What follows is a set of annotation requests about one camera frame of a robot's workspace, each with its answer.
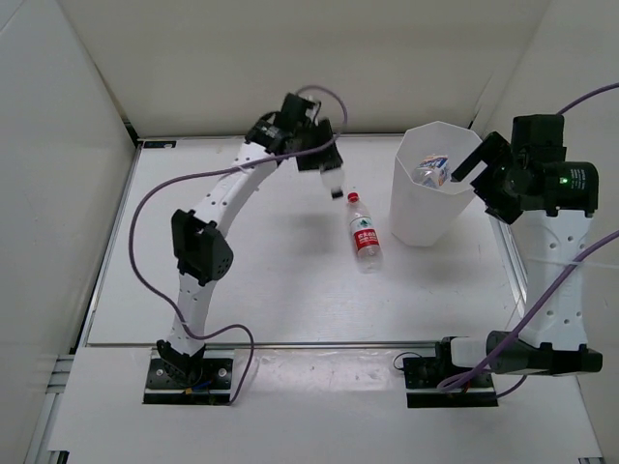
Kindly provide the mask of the black cap small bottle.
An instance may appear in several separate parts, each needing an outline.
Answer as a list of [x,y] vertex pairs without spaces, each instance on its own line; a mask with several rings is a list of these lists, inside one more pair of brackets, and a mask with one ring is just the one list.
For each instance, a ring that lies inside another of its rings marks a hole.
[[344,197],[343,186],[345,175],[341,167],[321,170],[320,179],[325,189],[329,191],[332,199]]

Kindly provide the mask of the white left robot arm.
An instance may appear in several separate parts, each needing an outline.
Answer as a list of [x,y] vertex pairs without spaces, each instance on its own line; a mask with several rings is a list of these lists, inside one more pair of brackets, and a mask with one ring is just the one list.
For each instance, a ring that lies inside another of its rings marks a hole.
[[332,141],[330,121],[318,115],[320,107],[313,98],[286,95],[280,110],[262,116],[246,134],[233,172],[221,176],[193,209],[178,210],[172,217],[180,313],[157,350],[167,375],[184,388],[200,384],[205,376],[205,320],[215,285],[233,261],[226,235],[251,195],[279,167],[280,156],[297,154],[298,170],[318,172],[332,198],[343,196],[343,160]]

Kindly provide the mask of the white label plastic bottle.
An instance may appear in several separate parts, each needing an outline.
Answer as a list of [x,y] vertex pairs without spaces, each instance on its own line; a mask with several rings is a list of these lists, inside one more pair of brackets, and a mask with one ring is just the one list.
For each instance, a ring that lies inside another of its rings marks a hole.
[[424,158],[412,171],[412,181],[415,184],[431,189],[441,189],[450,176],[449,158],[442,155]]

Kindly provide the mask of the red label plastic bottle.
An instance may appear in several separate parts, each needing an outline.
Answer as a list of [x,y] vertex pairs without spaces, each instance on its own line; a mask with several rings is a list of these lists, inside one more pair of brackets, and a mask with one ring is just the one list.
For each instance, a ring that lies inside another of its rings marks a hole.
[[383,257],[368,207],[356,191],[347,194],[347,222],[356,261],[364,273],[381,269]]

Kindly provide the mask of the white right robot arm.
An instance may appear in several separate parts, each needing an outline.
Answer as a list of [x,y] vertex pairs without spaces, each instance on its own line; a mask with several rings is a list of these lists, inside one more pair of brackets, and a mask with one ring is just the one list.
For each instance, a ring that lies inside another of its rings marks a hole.
[[438,358],[434,374],[440,392],[463,387],[482,373],[561,376],[596,373],[603,356],[589,348],[583,324],[580,265],[605,242],[588,245],[599,207],[599,172],[588,161],[569,161],[561,113],[517,116],[512,137],[491,132],[454,170],[471,181],[486,213],[529,232],[525,259],[524,314],[509,332],[493,331],[483,340],[452,337],[449,353]]

